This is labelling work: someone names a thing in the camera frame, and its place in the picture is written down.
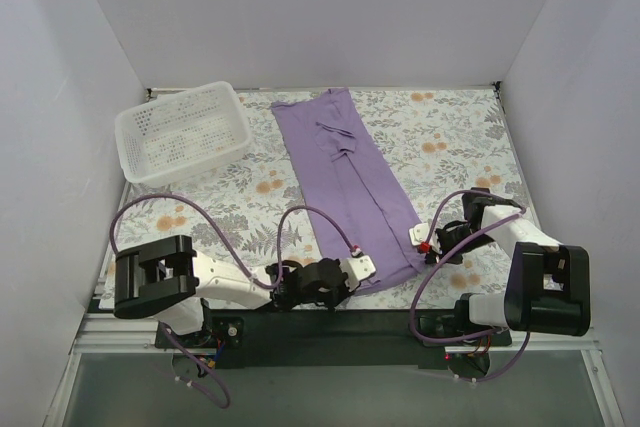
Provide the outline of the purple t-shirt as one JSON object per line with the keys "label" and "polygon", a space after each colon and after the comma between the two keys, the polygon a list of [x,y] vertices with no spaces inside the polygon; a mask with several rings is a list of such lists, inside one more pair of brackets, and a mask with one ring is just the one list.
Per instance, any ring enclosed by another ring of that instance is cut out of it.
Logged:
{"label": "purple t-shirt", "polygon": [[410,241],[420,219],[369,135],[348,89],[330,89],[271,111],[307,205],[325,212],[310,220],[320,252],[344,258],[346,240],[375,265],[363,293],[398,286],[425,268]]}

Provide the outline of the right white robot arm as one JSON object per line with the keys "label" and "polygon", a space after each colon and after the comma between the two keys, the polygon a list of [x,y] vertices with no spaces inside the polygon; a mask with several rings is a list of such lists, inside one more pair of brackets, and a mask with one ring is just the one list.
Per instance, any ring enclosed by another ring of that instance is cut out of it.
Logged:
{"label": "right white robot arm", "polygon": [[591,324],[590,260],[579,246],[563,244],[526,219],[526,209],[487,188],[456,191],[464,218],[443,227],[418,224],[411,244],[438,272],[480,247],[496,244],[511,261],[506,288],[496,294],[465,294],[453,309],[455,330],[432,337],[419,330],[417,307],[409,329],[420,341],[451,345],[491,337],[502,330],[582,337]]}

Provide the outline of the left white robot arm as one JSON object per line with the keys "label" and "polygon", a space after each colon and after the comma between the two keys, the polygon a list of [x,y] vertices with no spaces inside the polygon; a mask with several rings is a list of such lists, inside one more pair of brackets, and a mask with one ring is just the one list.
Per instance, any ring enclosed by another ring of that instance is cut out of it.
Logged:
{"label": "left white robot arm", "polygon": [[306,266],[285,261],[246,276],[195,250],[190,237],[177,235],[116,255],[113,312],[118,319],[153,318],[180,336],[212,335],[212,301],[275,312],[308,304],[333,310],[374,273],[370,257],[358,251]]}

